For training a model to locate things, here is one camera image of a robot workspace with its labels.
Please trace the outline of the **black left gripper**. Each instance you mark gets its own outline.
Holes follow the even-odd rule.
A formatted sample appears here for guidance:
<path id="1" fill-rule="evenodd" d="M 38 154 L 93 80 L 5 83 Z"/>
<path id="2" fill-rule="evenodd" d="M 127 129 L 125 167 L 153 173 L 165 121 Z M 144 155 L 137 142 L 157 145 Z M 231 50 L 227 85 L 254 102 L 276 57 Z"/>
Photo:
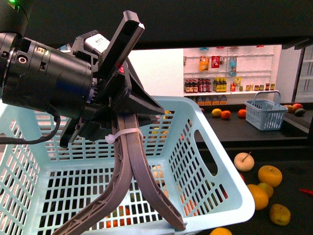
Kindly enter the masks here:
<path id="1" fill-rule="evenodd" d="M 126 10 L 108 43 L 96 31 L 76 38 L 77 56 L 90 54 L 93 80 L 81 114 L 70 118 L 62 131 L 60 147 L 67 148 L 77 136 L 90 141 L 104 139 L 118 113 L 136 114 L 141 126 L 156 122 L 157 116 L 165 113 L 144 90 L 128 59 L 144 30 L 138 15 Z"/>

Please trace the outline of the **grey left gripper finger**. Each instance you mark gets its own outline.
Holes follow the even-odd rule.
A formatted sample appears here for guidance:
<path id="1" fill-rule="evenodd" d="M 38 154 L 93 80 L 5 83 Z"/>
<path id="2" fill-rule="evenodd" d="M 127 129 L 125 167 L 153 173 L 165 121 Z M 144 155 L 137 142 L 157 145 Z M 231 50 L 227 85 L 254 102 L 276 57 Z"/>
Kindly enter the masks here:
<path id="1" fill-rule="evenodd" d="M 59 227 L 55 235 L 80 235 L 113 212 L 125 197 L 133 178 L 125 135 L 114 142 L 114 170 L 105 191 Z"/>
<path id="2" fill-rule="evenodd" d="M 137 116 L 135 114 L 124 114 L 123 121 L 126 129 L 135 129 L 135 132 L 126 134 L 126 140 L 133 175 L 142 195 L 150 206 L 175 229 L 185 230 L 186 227 L 180 212 L 160 189 L 149 168 L 142 137 L 139 133 Z"/>

